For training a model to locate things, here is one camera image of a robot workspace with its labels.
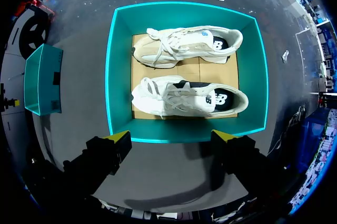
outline white sneaker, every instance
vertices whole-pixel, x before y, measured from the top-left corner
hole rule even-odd
[[[188,82],[179,75],[147,77],[132,91],[139,110],[159,116],[220,117],[248,106],[247,96],[224,84]]]
[[[208,62],[226,63],[243,41],[242,33],[217,26],[146,30],[132,49],[133,56],[141,63],[169,69],[183,59],[198,57]]]

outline cardboard sheet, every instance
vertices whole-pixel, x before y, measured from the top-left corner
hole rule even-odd
[[[133,36],[132,45],[140,38],[147,34],[140,34]],[[138,62],[133,56],[131,60],[131,91],[141,82],[144,77],[155,78],[166,75],[180,75],[190,82],[205,82],[205,83],[222,83],[239,89],[239,79],[237,73],[236,53],[225,64],[216,64],[204,61],[199,57],[185,59],[177,63],[171,69],[155,69],[153,67],[145,66]],[[161,120],[157,115],[148,114],[138,110],[132,105],[133,118]],[[237,117],[237,114],[230,116],[217,117],[231,118]],[[164,116],[163,119],[200,119],[192,117],[181,116]]]

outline blue storage bin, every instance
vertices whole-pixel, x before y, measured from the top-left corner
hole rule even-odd
[[[42,44],[26,61],[25,108],[36,115],[61,112],[60,72],[63,50]]]

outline white shoelace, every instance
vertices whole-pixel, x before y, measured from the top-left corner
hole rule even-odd
[[[166,86],[166,90],[164,91],[163,95],[160,95],[157,93],[157,90],[154,86],[154,82],[147,77],[141,80],[141,87],[143,91],[150,97],[160,100],[160,101],[161,100],[164,101],[166,109],[178,109],[182,112],[187,112],[187,110],[184,110],[178,106],[183,105],[188,108],[193,108],[193,106],[188,103],[187,96],[181,95],[182,91],[190,92],[191,89],[181,88],[179,90],[177,89],[168,90]],[[179,97],[179,101],[177,101],[176,99],[172,100],[173,97]]]
[[[186,33],[181,32],[185,30],[185,28],[177,28],[172,30],[171,32],[168,33],[159,33],[159,31],[148,28],[146,32],[148,33],[149,37],[155,41],[160,41],[160,46],[157,52],[156,58],[152,62],[152,66],[156,64],[158,61],[159,57],[162,55],[163,51],[168,52],[172,57],[177,60],[175,55],[177,54],[178,51],[187,51],[189,48],[179,48],[179,40],[183,35]]]

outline open box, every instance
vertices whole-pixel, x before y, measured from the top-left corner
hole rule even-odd
[[[243,43],[236,54],[239,89],[248,97],[247,109],[235,118],[134,119],[131,106],[133,35],[146,33],[148,27],[163,30],[200,25],[237,29],[243,34]],[[269,95],[268,74],[256,19],[230,9],[189,2],[155,2],[117,8],[108,38],[105,95],[110,134],[130,130],[132,141],[200,142],[210,140],[213,129],[234,135],[264,130]]]

